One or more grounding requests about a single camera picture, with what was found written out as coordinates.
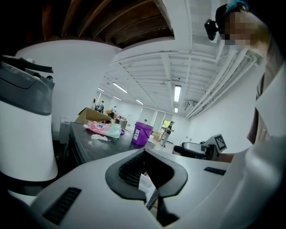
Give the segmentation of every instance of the purple bucket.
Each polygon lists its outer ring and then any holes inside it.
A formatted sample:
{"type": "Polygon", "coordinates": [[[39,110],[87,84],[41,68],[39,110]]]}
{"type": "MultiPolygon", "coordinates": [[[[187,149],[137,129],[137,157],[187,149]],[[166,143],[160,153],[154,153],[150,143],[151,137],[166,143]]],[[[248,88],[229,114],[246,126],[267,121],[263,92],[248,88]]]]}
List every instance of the purple bucket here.
{"type": "Polygon", "coordinates": [[[137,122],[135,124],[132,142],[137,145],[145,145],[153,131],[153,127],[137,122]]]}

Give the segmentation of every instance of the brown shirt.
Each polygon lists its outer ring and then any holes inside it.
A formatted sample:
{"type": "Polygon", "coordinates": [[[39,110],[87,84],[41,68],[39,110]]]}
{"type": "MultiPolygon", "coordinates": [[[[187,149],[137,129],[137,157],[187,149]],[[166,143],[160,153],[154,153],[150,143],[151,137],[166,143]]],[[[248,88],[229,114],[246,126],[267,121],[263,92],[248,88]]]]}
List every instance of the brown shirt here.
{"type": "MultiPolygon", "coordinates": [[[[265,73],[257,86],[256,100],[262,95],[274,77],[278,74],[283,62],[284,58],[279,50],[278,45],[273,39],[271,39],[267,52],[267,65],[265,67],[265,73]]],[[[255,109],[252,125],[247,135],[247,139],[254,144],[256,141],[264,141],[268,136],[269,134],[267,128],[258,111],[255,109]]]]}

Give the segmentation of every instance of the black table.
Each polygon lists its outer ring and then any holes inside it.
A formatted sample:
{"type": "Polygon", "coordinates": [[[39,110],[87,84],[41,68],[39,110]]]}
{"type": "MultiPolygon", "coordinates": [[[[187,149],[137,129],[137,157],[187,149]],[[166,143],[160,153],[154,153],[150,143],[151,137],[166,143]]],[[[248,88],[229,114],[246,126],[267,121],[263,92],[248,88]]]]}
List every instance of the black table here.
{"type": "Polygon", "coordinates": [[[91,138],[93,134],[96,133],[85,129],[83,124],[70,124],[69,153],[73,152],[77,165],[133,149],[155,148],[155,144],[151,142],[147,142],[145,146],[132,143],[133,134],[128,131],[119,139],[107,137],[108,141],[94,140],[91,138]]]}

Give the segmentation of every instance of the pink and white plastic bag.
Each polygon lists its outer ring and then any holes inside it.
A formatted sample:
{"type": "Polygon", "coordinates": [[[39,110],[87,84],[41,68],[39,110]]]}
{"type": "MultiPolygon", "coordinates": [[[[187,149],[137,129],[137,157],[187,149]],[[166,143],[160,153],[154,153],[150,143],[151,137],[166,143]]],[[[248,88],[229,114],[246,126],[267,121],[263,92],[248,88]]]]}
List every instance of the pink and white plastic bag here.
{"type": "Polygon", "coordinates": [[[85,124],[84,128],[89,129],[97,134],[119,138],[121,134],[121,125],[119,124],[106,124],[102,122],[93,121],[90,124],[85,124]]]}

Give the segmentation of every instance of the white ceiling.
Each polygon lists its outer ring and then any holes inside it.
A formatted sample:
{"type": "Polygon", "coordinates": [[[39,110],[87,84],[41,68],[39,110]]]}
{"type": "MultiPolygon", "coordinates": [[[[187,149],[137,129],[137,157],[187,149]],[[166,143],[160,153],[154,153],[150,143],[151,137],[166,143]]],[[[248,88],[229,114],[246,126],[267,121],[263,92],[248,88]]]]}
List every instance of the white ceiling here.
{"type": "Polygon", "coordinates": [[[228,46],[210,42],[204,23],[214,16],[217,5],[226,0],[165,0],[175,39],[139,43],[122,50],[104,76],[100,88],[108,96],[167,112],[198,102],[226,61],[228,46]],[[124,93],[112,83],[128,91],[124,93]],[[174,102],[175,85],[182,86],[179,102],[174,102]]]}

